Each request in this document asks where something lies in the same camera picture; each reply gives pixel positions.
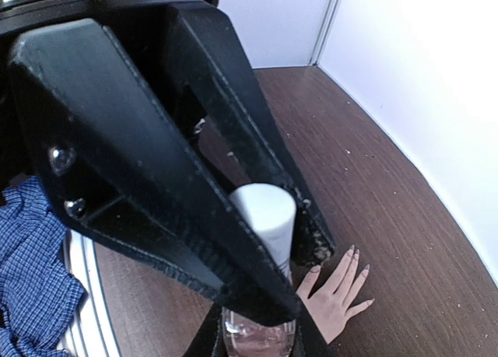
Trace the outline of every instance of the metal bolt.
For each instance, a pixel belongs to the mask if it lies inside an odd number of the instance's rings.
[[[61,176],[74,164],[76,152],[74,149],[52,147],[48,150],[48,160],[56,176]]]
[[[194,135],[199,135],[201,134],[202,129],[204,128],[205,124],[205,119],[201,119],[195,126],[194,126]]]
[[[72,201],[65,201],[64,208],[69,217],[80,219],[85,214],[86,201],[83,198]]]

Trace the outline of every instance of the black machine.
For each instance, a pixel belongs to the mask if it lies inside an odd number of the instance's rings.
[[[0,5],[0,189],[36,174],[68,227],[215,306],[186,355],[223,355],[219,310],[319,332],[198,147],[208,117],[251,182],[298,206],[291,258],[334,241],[218,0],[20,0]]]

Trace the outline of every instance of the water bottle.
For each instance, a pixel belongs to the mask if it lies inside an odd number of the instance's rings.
[[[271,184],[248,184],[236,189],[230,200],[291,281],[289,257],[296,219],[293,197]],[[295,320],[266,327],[226,308],[222,319],[229,357],[289,357],[296,333]]]

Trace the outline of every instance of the checkered fabric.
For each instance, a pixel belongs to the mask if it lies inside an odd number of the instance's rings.
[[[36,177],[0,207],[0,356],[67,357],[55,346],[84,289],[58,258],[67,229]]]

